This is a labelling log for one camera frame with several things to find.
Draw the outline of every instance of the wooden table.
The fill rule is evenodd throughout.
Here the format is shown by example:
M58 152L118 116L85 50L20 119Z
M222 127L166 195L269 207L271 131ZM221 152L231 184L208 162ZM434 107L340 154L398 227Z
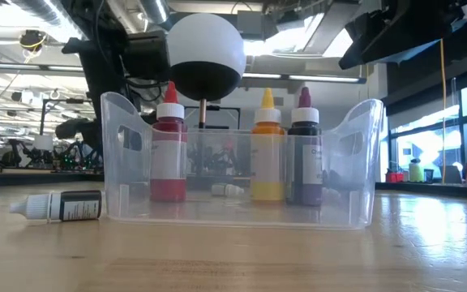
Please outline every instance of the wooden table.
M47 225L10 202L97 182L0 187L0 291L467 291L467 200L378 194L361 231L100 221Z

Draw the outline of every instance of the yellow nozzle tip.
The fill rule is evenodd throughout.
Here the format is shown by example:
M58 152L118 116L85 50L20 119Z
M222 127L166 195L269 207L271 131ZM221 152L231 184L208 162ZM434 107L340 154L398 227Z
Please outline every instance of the yellow nozzle tip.
M274 109L275 105L273 104L273 94L271 88L266 88L263 96L263 103L260 106L262 109Z

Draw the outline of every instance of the red nozzle tip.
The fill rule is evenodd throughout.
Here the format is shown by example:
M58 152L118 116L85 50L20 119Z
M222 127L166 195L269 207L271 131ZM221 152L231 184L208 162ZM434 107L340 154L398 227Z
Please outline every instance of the red nozzle tip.
M298 100L298 107L311 107L311 95L309 95L309 88L302 88L302 94L300 94L300 99Z
M165 92L165 103L178 103L178 94L176 93L176 85L174 82L169 81L167 91Z

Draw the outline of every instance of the purple squeeze bottle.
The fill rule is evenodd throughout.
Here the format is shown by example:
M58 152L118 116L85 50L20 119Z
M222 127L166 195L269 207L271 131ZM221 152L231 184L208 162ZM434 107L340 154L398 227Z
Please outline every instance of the purple squeeze bottle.
M309 88L302 88L298 108L291 112L287 204L320 206L322 203L322 144L319 112L311 107Z

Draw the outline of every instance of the clear plastic bin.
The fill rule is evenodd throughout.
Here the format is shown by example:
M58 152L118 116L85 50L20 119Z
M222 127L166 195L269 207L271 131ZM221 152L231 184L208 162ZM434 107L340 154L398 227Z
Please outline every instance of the clear plastic bin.
M101 104L105 197L107 214L112 219L157 224L335 230L361 229L371 223L383 113L381 101L368 100L356 105L339 127L316 137L322 144L320 206L252 200L251 142L254 135L249 131L189 130L187 134L171 134L180 135L174 140L187 142L180 147L181 159L171 159L173 165L170 166L161 165L160 159L152 159L152 137L156 130L141 119L135 107L113 92L103 94ZM311 137L269 135L264 138L270 140L268 145L272 142L278 145L278 149L268 146L273 147L268 151L280 152L276 155L279 161L273 165L282 167L281 183L286 193L289 180L285 176L291 171L286 165L286 149L296 140L310 140ZM165 167L170 167L169 172L178 169L184 172L183 177L186 175L186 198L181 202L152 199L153 170L158 175L159 169ZM212 186L218 183L242 188L244 192L213 195Z

